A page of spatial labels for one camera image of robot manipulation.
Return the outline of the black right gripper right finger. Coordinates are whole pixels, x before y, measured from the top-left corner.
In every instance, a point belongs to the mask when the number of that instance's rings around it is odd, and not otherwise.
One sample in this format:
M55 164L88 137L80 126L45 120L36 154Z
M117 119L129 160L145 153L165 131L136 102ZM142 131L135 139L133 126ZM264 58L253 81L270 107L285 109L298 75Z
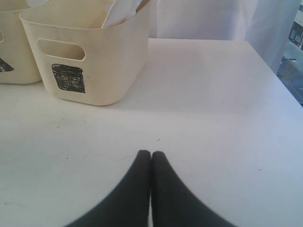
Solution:
M163 152L154 152L151 160L151 209L155 227L233 226L186 187Z

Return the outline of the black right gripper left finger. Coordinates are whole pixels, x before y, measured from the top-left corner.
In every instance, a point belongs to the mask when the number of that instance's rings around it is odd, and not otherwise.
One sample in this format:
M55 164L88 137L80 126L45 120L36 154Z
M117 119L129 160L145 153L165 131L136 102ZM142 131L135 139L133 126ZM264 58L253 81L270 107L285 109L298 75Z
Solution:
M138 151L119 184L69 227L147 227L150 206L151 153Z

